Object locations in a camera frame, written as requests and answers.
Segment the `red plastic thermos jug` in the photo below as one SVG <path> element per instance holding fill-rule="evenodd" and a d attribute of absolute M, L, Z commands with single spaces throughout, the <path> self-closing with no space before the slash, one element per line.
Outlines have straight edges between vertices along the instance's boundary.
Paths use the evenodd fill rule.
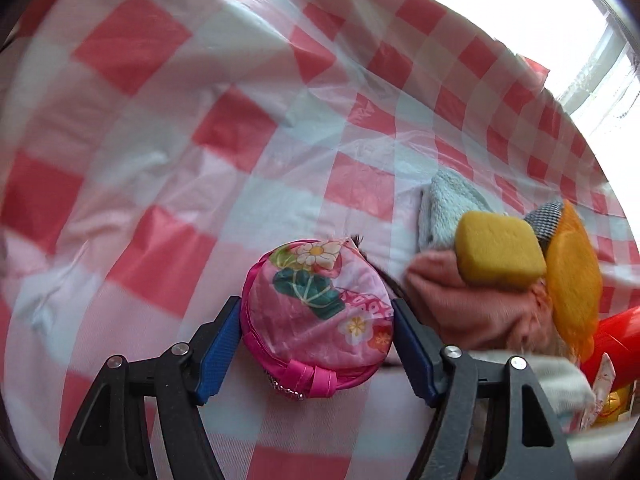
<path fill-rule="evenodd" d="M 610 358 L 615 370 L 613 391 L 627 387 L 639 379 L 639 307 L 633 307 L 601 321 L 593 340 L 593 354 L 586 362 L 580 364 L 580 369 L 590 384 L 596 379 L 602 356 L 605 353 Z"/>

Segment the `yellow sponge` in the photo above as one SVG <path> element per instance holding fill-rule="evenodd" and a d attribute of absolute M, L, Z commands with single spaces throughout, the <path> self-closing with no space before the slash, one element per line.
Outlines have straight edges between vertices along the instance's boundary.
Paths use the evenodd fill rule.
<path fill-rule="evenodd" d="M 466 212 L 456 229 L 454 252 L 462 280 L 472 286 L 527 290 L 547 273 L 533 228 L 504 214 Z"/>

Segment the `black white checkered pouch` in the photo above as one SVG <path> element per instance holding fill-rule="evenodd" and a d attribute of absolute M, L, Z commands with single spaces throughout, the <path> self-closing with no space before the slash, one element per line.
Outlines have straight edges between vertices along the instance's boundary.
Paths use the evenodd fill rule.
<path fill-rule="evenodd" d="M 523 218 L 533 229 L 538 244 L 545 254 L 560 223 L 564 209 L 562 200 L 540 205 Z"/>

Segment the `pink floral fabric pouch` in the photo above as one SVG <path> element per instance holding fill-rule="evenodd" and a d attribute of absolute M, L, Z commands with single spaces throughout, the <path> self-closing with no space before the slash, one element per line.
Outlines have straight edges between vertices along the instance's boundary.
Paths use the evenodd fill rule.
<path fill-rule="evenodd" d="M 600 366 L 596 375 L 596 379 L 592 385 L 592 392 L 594 395 L 594 404 L 587 408 L 582 414 L 582 420 L 580 421 L 580 429 L 589 429 L 604 408 L 608 395 L 612 391 L 612 385 L 616 378 L 615 368 L 610 356 L 604 352 L 602 354 Z"/>

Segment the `white tissue packet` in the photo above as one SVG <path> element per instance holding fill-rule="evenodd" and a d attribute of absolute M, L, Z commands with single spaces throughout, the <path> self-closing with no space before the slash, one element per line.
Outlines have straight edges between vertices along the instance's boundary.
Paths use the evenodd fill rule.
<path fill-rule="evenodd" d="M 524 353 L 524 360 L 536 375 L 564 432 L 580 430 L 585 411 L 596 405 L 585 374 L 567 358 Z"/>

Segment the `orange mesh pouch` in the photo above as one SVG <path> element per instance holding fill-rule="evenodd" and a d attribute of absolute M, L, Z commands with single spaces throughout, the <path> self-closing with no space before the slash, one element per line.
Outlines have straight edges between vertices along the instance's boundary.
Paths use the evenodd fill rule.
<path fill-rule="evenodd" d="M 564 200 L 546 253 L 546 285 L 556 331 L 579 362 L 593 354 L 602 276 L 596 252 L 574 206 Z"/>

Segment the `red white checkered tablecloth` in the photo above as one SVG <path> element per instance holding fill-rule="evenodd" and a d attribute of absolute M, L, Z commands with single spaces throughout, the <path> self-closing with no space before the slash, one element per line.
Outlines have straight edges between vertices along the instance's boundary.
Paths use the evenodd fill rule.
<path fill-rule="evenodd" d="M 436 0 L 36 0 L 1 55 L 1 392 L 55 470 L 112 354 L 191 337 L 290 240 L 392 275 L 440 168 L 521 214 L 563 196 L 600 310 L 638 304 L 623 209 L 542 71 Z"/>

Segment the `light blue fluffy towel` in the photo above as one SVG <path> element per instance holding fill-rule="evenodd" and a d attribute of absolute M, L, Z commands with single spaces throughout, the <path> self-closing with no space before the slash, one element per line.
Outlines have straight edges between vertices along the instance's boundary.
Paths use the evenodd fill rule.
<path fill-rule="evenodd" d="M 422 188 L 418 215 L 420 251 L 454 248 L 458 223 L 469 211 L 494 210 L 462 174 L 449 168 L 439 169 Z"/>

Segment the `salmon pink cloth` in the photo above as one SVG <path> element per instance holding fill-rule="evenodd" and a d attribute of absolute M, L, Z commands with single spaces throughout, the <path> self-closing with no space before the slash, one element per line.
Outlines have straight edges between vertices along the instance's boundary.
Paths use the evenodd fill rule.
<path fill-rule="evenodd" d="M 554 345 L 552 307 L 544 282 L 525 292 L 471 287 L 451 250 L 417 254 L 404 276 L 408 303 L 421 323 L 445 344 L 463 350 L 549 353 Z"/>

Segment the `pink floral round pouch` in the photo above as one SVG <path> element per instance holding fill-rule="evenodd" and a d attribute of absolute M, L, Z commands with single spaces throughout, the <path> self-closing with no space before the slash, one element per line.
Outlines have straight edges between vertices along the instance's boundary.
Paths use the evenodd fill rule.
<path fill-rule="evenodd" d="M 294 240 L 248 270 L 242 339 L 274 388 L 326 399 L 355 388 L 392 348 L 394 309 L 356 238 Z"/>

